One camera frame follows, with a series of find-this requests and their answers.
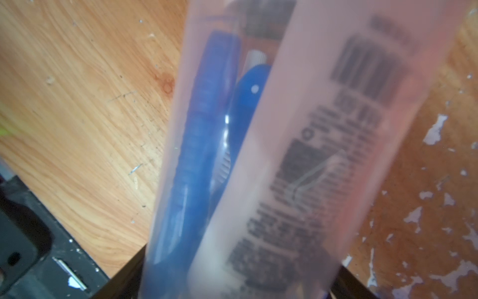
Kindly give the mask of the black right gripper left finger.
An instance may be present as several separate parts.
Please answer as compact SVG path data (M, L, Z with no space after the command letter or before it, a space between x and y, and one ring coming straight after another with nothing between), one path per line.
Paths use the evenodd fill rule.
M146 255L146 245L92 299L137 299Z

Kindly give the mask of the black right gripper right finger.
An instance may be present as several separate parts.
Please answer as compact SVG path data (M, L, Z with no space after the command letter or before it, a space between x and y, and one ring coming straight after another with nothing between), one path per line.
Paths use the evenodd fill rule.
M330 289L331 299L378 299L364 284L362 284L344 266L340 267L339 273Z

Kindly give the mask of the clear container blue lid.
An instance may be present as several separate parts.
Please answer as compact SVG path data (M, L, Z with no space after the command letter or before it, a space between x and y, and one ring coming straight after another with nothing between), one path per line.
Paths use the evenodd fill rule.
M324 299L468 1L191 1L141 299Z

